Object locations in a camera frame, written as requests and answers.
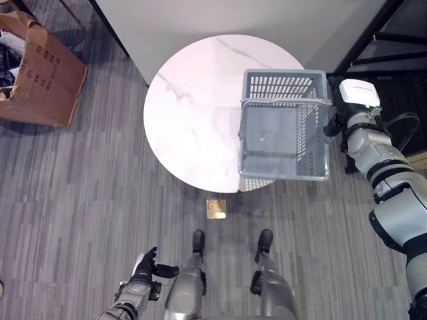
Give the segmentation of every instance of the round white table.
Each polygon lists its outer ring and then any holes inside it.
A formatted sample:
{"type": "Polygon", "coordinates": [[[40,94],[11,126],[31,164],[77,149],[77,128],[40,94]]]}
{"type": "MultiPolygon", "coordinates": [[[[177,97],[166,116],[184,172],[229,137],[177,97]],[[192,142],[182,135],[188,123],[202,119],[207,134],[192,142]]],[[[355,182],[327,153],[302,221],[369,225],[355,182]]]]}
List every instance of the round white table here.
{"type": "Polygon", "coordinates": [[[247,69],[303,69],[281,47],[248,35],[206,38],[177,52],[154,77],[145,134],[160,163],[194,187],[235,193],[274,180],[238,173],[238,131],[247,69]]]}

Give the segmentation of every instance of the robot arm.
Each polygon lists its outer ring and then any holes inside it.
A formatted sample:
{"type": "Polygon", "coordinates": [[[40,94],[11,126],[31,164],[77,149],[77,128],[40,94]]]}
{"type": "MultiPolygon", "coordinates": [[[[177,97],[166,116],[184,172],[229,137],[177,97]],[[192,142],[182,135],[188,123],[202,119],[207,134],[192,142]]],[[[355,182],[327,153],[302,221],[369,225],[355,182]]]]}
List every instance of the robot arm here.
{"type": "Polygon", "coordinates": [[[370,223],[384,244],[407,256],[409,314],[411,319],[425,319],[427,180],[392,146],[373,84],[347,79],[341,82],[340,93],[343,101],[337,101],[338,114],[325,127],[325,134],[342,132],[342,150],[369,181],[377,203],[369,214],[370,223]]]}
{"type": "Polygon", "coordinates": [[[174,278],[179,273],[178,267],[155,265],[157,247],[141,254],[128,282],[120,283],[119,292],[115,294],[113,305],[95,320],[137,320],[147,308],[149,300],[157,301],[160,296],[161,283],[153,281],[152,275],[162,278],[174,278]]]}

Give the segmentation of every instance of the cardboard box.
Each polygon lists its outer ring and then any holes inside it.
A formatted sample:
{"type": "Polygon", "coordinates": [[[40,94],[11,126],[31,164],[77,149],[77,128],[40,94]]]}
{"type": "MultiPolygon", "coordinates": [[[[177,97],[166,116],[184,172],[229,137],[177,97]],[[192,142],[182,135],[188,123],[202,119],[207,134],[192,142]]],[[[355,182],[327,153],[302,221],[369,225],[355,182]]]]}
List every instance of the cardboard box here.
{"type": "Polygon", "coordinates": [[[0,28],[26,44],[11,97],[0,101],[0,117],[68,127],[87,67],[24,12],[0,14],[0,28]]]}

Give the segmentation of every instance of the small gold object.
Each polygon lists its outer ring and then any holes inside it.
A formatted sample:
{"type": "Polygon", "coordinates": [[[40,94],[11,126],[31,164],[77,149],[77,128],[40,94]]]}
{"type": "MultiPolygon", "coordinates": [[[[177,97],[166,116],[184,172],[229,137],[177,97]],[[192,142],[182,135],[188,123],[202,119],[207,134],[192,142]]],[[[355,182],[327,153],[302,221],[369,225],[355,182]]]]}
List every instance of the small gold object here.
{"type": "Polygon", "coordinates": [[[225,219],[227,217],[227,203],[225,199],[207,199],[206,215],[208,219],[225,219]]]}

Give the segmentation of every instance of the gray plastic basket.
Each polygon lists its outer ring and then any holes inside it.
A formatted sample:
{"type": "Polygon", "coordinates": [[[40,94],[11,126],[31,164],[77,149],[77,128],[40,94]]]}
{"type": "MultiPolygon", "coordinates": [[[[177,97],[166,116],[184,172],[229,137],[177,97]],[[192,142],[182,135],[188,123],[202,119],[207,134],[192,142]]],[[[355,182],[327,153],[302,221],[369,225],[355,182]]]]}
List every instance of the gray plastic basket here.
{"type": "Polygon", "coordinates": [[[245,72],[239,172],[264,179],[326,180],[326,74],[316,70],[245,72]]]}

